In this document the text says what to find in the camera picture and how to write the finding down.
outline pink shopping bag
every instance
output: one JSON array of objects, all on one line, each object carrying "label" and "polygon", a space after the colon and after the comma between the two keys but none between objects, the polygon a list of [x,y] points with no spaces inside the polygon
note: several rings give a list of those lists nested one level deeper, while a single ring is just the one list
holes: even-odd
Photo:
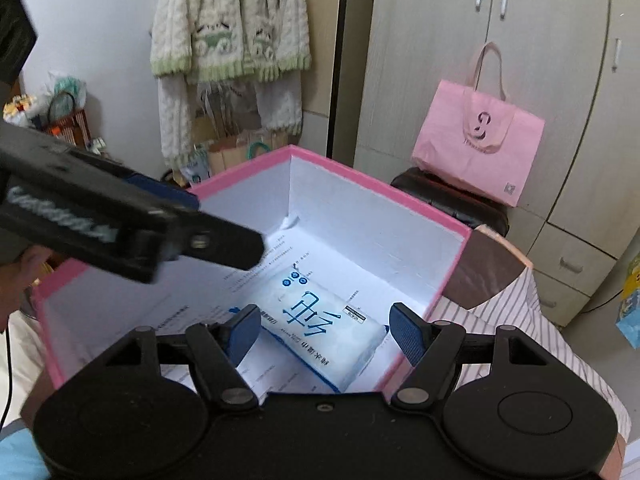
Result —
[{"label": "pink shopping bag", "polygon": [[[473,88],[488,49],[500,60],[500,99]],[[452,186],[515,207],[545,121],[510,104],[495,43],[485,44],[473,62],[466,86],[440,82],[412,160]]]}]

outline black robotic device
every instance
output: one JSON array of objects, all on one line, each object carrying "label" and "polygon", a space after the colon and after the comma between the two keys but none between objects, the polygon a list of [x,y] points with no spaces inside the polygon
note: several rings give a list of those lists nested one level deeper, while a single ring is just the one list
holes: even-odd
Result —
[{"label": "black robotic device", "polygon": [[[414,371],[380,393],[269,394],[236,372],[260,331],[246,307],[184,335],[129,333],[40,409],[55,479],[588,479],[612,449],[609,405],[513,326],[495,336],[428,324],[401,303],[391,332]],[[490,374],[453,391],[463,364]],[[188,364],[198,394],[162,378]]]}]

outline wardrobe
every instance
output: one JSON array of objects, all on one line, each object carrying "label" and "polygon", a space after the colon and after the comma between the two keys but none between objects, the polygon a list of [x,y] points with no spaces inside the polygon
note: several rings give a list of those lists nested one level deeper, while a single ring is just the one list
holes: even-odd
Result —
[{"label": "wardrobe", "polygon": [[[640,227],[640,0],[375,0],[354,167],[410,167],[439,81],[463,84],[485,41],[512,102],[546,121],[508,239],[565,326]],[[486,56],[480,91],[497,95],[497,71]]]}]

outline wet wipes pack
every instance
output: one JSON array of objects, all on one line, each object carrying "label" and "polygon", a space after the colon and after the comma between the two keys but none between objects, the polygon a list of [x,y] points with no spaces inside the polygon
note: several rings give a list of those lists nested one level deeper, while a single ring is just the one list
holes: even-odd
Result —
[{"label": "wet wipes pack", "polygon": [[369,363],[386,327],[290,268],[248,298],[262,326],[334,391],[344,392]]}]

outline white knit sweater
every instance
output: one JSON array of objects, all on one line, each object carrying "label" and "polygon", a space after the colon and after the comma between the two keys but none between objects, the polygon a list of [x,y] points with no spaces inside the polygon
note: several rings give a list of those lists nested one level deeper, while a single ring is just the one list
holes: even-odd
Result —
[{"label": "white knit sweater", "polygon": [[[193,147],[187,83],[240,76],[271,82],[283,72],[306,70],[311,63],[306,0],[159,0],[152,35],[162,154],[172,167],[179,166]],[[290,86],[299,87],[299,81],[293,81]],[[292,109],[294,119],[283,116],[282,126],[293,124],[299,130],[302,108],[297,108],[302,104],[291,108],[278,102],[280,94],[283,102],[290,102],[287,85],[274,86],[273,94],[270,119]]]}]

